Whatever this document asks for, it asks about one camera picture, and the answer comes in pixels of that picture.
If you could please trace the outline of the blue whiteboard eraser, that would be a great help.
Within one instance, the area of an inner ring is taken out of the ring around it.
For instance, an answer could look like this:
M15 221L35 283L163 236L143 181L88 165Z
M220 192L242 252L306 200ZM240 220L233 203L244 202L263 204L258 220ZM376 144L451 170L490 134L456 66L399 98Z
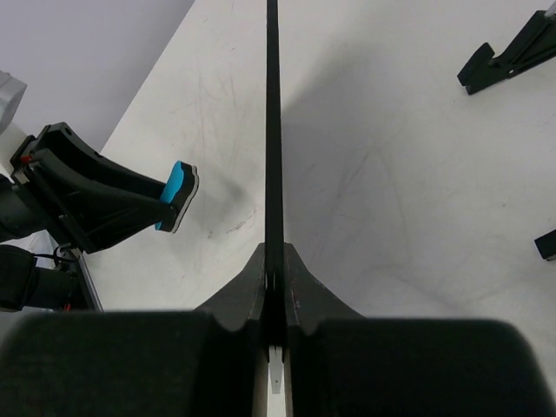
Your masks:
M196 166L182 161L176 162L160 197L161 202L167 203L175 211L175 218L172 221L158 222L155 225L156 230L175 233L198 189L199 176Z

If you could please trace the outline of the small white whiteboard black frame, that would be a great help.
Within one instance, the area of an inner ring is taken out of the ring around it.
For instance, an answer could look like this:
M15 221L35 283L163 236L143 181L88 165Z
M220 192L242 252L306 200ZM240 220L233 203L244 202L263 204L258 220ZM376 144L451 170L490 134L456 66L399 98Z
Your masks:
M278 3L267 1L266 56L266 168L265 168L265 269L264 302L268 344L286 340L284 307L284 215L281 143L281 79Z

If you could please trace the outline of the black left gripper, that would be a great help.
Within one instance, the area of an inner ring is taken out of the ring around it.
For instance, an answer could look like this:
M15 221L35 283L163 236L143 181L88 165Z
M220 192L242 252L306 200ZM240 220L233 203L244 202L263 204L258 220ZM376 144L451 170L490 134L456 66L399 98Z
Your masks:
M46 230L63 248L111 248L175 211L164 183L112 162L65 123L38 136L1 134L1 238Z

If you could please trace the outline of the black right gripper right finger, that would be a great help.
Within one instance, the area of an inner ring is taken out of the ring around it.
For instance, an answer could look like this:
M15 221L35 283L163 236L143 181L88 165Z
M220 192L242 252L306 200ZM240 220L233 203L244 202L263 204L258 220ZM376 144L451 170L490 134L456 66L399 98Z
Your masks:
M289 416L552 416L530 344L496 320L367 318L284 247Z

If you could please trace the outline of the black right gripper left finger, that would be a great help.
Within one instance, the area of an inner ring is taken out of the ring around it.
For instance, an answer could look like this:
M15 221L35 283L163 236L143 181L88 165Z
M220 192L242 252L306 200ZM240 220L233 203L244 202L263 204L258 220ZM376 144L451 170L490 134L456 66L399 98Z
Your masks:
M193 311L35 314L1 349L4 416L263 416L264 249Z

